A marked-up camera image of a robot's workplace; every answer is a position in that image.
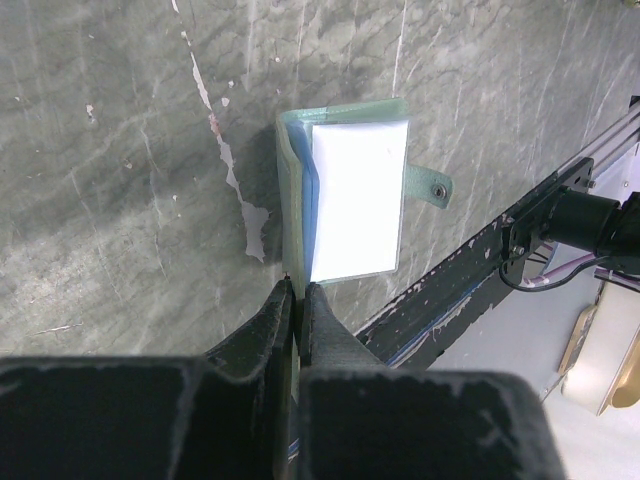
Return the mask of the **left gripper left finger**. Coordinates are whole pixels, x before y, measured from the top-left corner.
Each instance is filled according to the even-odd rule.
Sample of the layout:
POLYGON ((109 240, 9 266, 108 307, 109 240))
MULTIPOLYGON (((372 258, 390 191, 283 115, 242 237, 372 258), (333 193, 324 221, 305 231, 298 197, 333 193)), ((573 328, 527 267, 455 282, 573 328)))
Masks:
POLYGON ((282 479, 292 286, 195 356, 5 357, 5 479, 282 479))

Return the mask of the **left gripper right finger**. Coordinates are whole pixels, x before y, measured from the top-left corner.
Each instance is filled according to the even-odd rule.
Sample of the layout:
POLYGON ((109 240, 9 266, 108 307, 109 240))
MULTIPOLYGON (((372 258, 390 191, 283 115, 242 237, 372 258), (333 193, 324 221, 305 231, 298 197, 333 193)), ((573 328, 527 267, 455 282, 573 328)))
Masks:
POLYGON ((490 371, 393 369, 307 287, 299 381, 302 479, 562 479, 538 396, 490 371))

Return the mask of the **green card holder wallet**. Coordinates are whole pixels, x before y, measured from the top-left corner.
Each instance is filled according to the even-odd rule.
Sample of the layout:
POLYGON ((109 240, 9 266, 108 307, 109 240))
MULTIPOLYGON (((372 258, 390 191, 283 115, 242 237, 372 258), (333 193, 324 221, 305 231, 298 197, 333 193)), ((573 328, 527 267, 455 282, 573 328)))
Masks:
POLYGON ((297 298, 311 283, 396 270, 404 200, 447 208, 451 177, 407 161, 401 98, 290 110, 275 122, 283 270, 297 298))

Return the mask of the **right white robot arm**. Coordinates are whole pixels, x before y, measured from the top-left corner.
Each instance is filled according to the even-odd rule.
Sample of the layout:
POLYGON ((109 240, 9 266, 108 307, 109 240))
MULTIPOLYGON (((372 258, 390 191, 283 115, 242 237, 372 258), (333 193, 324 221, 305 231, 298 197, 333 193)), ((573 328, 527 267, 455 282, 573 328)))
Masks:
POLYGON ((639 194, 621 203, 561 187, 518 214, 504 228, 499 277, 509 288, 541 293, 560 288, 585 270, 597 267, 639 284, 639 194), (546 242, 587 254, 550 273, 526 279, 518 266, 546 242))

